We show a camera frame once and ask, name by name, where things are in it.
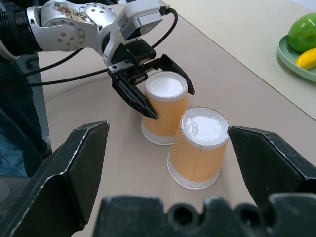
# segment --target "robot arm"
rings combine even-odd
[[[118,16],[100,3],[79,5],[66,0],[27,9],[7,3],[6,10],[0,12],[2,62],[40,51],[93,48],[103,57],[114,90],[129,106],[152,119],[158,115],[136,87],[148,78],[147,72],[162,69],[179,73],[187,80],[188,92],[194,94],[185,72],[165,54],[155,59],[155,50],[140,38],[173,10],[160,7],[157,0],[131,2]]]

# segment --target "green apple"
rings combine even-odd
[[[316,48],[316,12],[298,19],[288,32],[290,46],[301,53]]]

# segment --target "cup base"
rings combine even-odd
[[[193,190],[199,190],[199,189],[205,189],[209,186],[211,186],[212,184],[215,183],[215,181],[218,178],[219,175],[219,171],[216,175],[214,175],[214,177],[212,177],[209,180],[206,181],[201,181],[201,182],[195,182],[195,181],[191,181],[188,180],[184,177],[182,177],[173,167],[172,163],[171,163],[171,159],[170,159],[170,153],[168,155],[168,160],[167,160],[167,166],[168,166],[168,170],[169,173],[171,174],[172,178],[181,186],[187,188],[187,189],[193,189]]]
[[[169,146],[172,145],[173,140],[174,140],[174,136],[171,137],[163,137],[163,136],[158,136],[155,135],[153,133],[151,133],[144,125],[144,122],[142,122],[141,124],[141,128],[142,128],[142,132],[144,134],[144,136],[151,141],[152,143],[155,143],[157,145],[161,145],[161,146]]]

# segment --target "wire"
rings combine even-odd
[[[166,12],[168,13],[172,13],[174,15],[174,20],[173,20],[173,23],[170,27],[170,29],[166,32],[166,34],[164,34],[163,37],[161,37],[160,40],[158,40],[153,46],[152,48],[156,48],[159,44],[161,44],[170,34],[171,32],[174,30],[174,28],[176,27],[177,23],[178,23],[178,13],[175,9],[173,8],[169,8],[166,10]],[[74,53],[72,53],[71,55],[69,55],[68,57],[64,58],[64,62],[66,62],[67,60],[69,60],[70,58],[72,58],[73,56],[75,56],[77,53],[79,53],[81,50],[83,49],[79,49],[77,51],[75,51]],[[57,63],[54,63],[52,65],[49,65],[47,67],[44,67],[42,69],[39,69],[38,71],[39,72],[42,72],[42,71],[45,71],[45,70],[48,70],[49,68],[48,67],[55,67],[57,65],[55,64],[62,64],[63,62],[57,62]],[[53,85],[53,84],[59,84],[59,83],[65,83],[65,82],[70,82],[70,81],[74,81],[74,80],[79,80],[79,79],[82,79],[82,78],[87,78],[87,77],[91,77],[91,76],[94,76],[94,75],[97,75],[97,74],[101,74],[101,73],[105,73],[107,72],[108,69],[103,69],[103,70],[100,70],[100,71],[96,71],[96,72],[93,72],[93,73],[89,73],[89,74],[85,74],[85,75],[81,75],[81,76],[78,76],[78,77],[74,77],[74,78],[68,78],[68,79],[62,79],[62,80],[53,80],[53,81],[48,81],[48,82],[41,82],[41,83],[30,83],[30,84],[22,84],[22,85],[9,85],[9,86],[0,86],[0,89],[9,89],[9,88],[26,88],[26,87],[36,87],[36,86],[44,86],[44,85]]]
[[[73,58],[74,56],[76,56],[83,49],[84,48],[78,49],[75,52],[73,52],[72,54],[70,54],[69,56],[67,56],[66,58],[64,58],[64,59],[62,59],[62,60],[60,60],[60,61],[58,61],[56,63],[53,63],[53,64],[51,64],[49,66],[46,66],[46,67],[34,70],[32,72],[29,72],[29,73],[25,73],[25,74],[19,75],[16,78],[13,78],[13,79],[0,80],[0,84],[4,84],[4,83],[11,82],[11,81],[14,81],[14,80],[22,79],[22,78],[25,78],[25,77],[28,77],[28,76],[31,76],[31,75],[34,75],[34,74],[37,74],[37,73],[40,73],[40,72],[44,72],[44,71],[49,70],[51,68],[57,67],[57,66],[63,64],[64,62],[67,62],[69,59]]]

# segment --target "yellow banana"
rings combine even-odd
[[[316,48],[312,48],[299,56],[295,64],[305,70],[316,67]]]

